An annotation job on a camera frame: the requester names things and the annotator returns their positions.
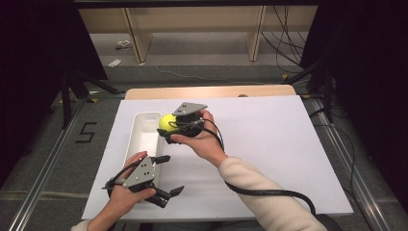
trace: beige sleeve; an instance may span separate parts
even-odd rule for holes
[[[281,190],[249,163],[228,157],[218,167],[221,177],[246,190]],[[297,200],[289,196],[251,196],[238,194],[242,202],[267,230],[326,230]]]
[[[89,220],[83,220],[77,225],[71,227],[71,231],[87,231]]]

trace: sleeve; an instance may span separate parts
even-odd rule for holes
[[[228,157],[218,167],[228,183],[247,190],[282,190],[256,167],[235,157]],[[290,196],[251,196],[238,194],[246,207],[266,230],[313,230],[326,228]]]
[[[87,231],[89,220],[83,220],[77,225],[71,227],[71,231]]]

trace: floor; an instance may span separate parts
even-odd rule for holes
[[[296,59],[297,54],[279,43],[273,34],[265,36],[291,59]],[[290,36],[294,44],[302,46],[307,33],[291,33]],[[264,38],[261,38],[257,61],[250,62],[240,33],[157,34],[143,64],[136,62],[132,49],[115,50],[118,41],[129,39],[127,35],[91,35],[91,38],[109,82],[120,89],[279,84],[286,75],[293,76],[293,72],[300,70],[293,62],[276,55]],[[108,67],[115,59],[120,59],[121,63]],[[306,92],[306,84],[307,78],[293,86],[301,94]],[[94,86],[89,89],[101,91]],[[122,96],[102,90],[93,95],[93,101],[84,102],[75,100],[72,95],[75,123],[68,132],[61,129],[63,109],[61,98],[57,97],[52,106],[54,113],[44,120],[33,141],[32,152],[21,158],[0,191],[0,207],[6,208],[0,211],[0,230],[9,230],[5,227],[10,227],[15,218],[22,218],[18,221],[27,230],[61,229],[81,219],[92,177],[98,170]],[[334,97],[334,123],[330,124],[324,114],[313,114],[322,107],[320,95],[313,96],[304,98],[305,108],[312,115],[312,122],[344,190],[350,192],[348,198],[355,211],[353,215],[334,217],[335,221],[343,230],[408,230],[407,214],[368,158],[342,103]],[[86,124],[95,136],[92,141],[81,143],[89,138],[83,136]],[[44,172],[43,167],[49,167],[49,172]],[[41,185],[38,198],[28,200],[27,196],[36,194],[30,192],[35,185]],[[27,201],[35,206],[23,203]],[[136,223],[120,222],[116,230],[139,228]]]

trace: gray carpet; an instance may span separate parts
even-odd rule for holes
[[[285,69],[297,71],[293,66],[283,66]],[[161,73],[154,66],[123,66],[116,68],[106,67],[106,72],[112,86],[128,90],[131,88],[154,87],[185,87],[185,86],[222,86],[222,85],[251,85],[251,84],[280,84],[282,73],[277,66],[159,66],[159,69],[173,71],[185,77],[170,73]],[[294,85],[297,92],[305,92],[306,83]],[[88,85],[89,90],[100,90]],[[76,224],[86,205],[88,193],[93,183],[93,178],[98,170],[106,142],[115,120],[115,113],[121,98],[111,96],[99,97],[96,103],[87,103],[78,115],[71,134],[68,137],[64,151],[55,165],[47,181],[41,198],[32,213],[26,230],[68,230]],[[305,99],[306,110],[311,114],[315,111],[314,100]],[[41,129],[32,144],[32,152],[23,156],[13,173],[0,191],[0,230],[7,227],[13,220],[15,212],[31,189],[43,163],[50,154],[58,135],[61,133],[63,108],[59,103],[60,97],[53,105],[54,113],[50,114],[42,123]],[[392,230],[408,230],[408,217],[396,201],[393,193],[379,174],[375,164],[367,156],[364,146],[352,123],[346,118],[341,102],[333,100],[335,107],[332,109],[334,124],[340,128],[340,133],[347,150],[354,148],[356,167],[364,177],[371,193],[384,213],[384,217]],[[321,124],[319,115],[312,117],[314,124]],[[81,135],[85,123],[87,131],[94,132],[91,142],[85,141],[89,135]],[[335,147],[327,137],[325,127],[317,126],[316,130],[329,157],[336,174],[347,189],[349,177],[344,170]],[[357,207],[358,201],[349,198],[355,214],[337,217],[335,220],[343,230],[369,230],[364,216]],[[138,230],[135,223],[121,222],[116,230]]]

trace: right hand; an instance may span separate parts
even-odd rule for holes
[[[200,117],[214,122],[213,115],[207,110],[198,112]],[[217,128],[210,121],[204,121],[204,127],[217,134]],[[201,158],[209,161],[215,167],[218,167],[228,156],[219,146],[217,139],[206,131],[202,131],[196,137],[190,138],[179,134],[171,135],[171,139],[188,145]]]

